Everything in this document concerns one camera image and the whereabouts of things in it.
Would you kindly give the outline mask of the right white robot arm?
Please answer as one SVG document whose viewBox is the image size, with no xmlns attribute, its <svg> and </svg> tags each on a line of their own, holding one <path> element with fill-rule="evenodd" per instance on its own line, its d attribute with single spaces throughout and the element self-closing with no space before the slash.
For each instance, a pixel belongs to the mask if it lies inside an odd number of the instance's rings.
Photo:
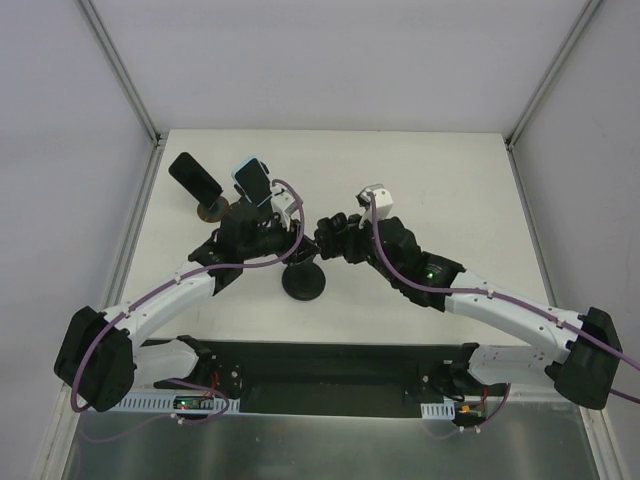
<svg viewBox="0 0 640 480">
<path fill-rule="evenodd" d="M 419 246 L 393 217 L 377 224 L 358 214 L 318 221 L 315 241 L 323 259 L 365 262 L 411 303 L 483 322 L 519 340 L 517 347 L 469 344 L 450 369 L 452 387 L 473 394 L 483 385 L 552 386 L 585 408 L 606 406 L 622 351 L 611 316 L 539 304 L 508 292 L 461 264 Z"/>
</svg>

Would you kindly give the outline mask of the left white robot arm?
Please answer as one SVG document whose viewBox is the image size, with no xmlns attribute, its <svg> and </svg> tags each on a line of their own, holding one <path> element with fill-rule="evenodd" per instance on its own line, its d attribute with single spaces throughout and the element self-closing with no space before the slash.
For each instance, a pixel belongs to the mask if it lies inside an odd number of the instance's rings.
<svg viewBox="0 0 640 480">
<path fill-rule="evenodd" d="M 97 412 L 116 406 L 133 388 L 176 379 L 188 388 L 212 386 L 212 351 L 189 335 L 147 340 L 183 311 L 219 294 L 246 269 L 300 263 L 316 253 L 304 234 L 304 212 L 290 195 L 269 210 L 233 205 L 211 236 L 151 292 L 71 318 L 54 373 Z"/>
</svg>

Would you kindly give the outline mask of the black round-base phone stand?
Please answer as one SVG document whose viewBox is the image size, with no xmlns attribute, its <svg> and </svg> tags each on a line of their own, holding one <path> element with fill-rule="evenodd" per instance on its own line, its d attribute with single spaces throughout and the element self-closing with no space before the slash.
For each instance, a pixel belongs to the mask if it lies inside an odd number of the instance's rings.
<svg viewBox="0 0 640 480">
<path fill-rule="evenodd" d="M 311 301 L 324 292 L 326 276 L 315 263 L 318 253 L 317 247 L 309 247 L 295 252 L 283 261 L 285 269 L 281 284 L 289 297 L 298 301 Z"/>
</svg>

